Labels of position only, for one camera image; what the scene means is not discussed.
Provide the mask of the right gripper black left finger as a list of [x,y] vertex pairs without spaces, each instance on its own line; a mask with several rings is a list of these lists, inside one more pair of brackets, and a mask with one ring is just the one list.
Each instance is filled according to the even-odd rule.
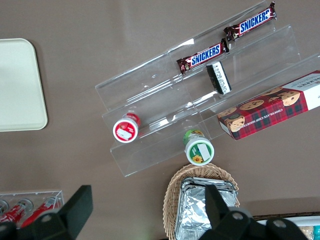
[[31,224],[34,240],[75,240],[93,212],[92,186],[82,185],[59,211]]

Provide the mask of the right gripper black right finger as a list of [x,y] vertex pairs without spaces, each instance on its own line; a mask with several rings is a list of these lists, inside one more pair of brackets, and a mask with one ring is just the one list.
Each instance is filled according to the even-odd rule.
[[252,234],[252,215],[245,209],[228,207],[214,185],[205,187],[205,211],[211,229],[201,240],[255,240]]

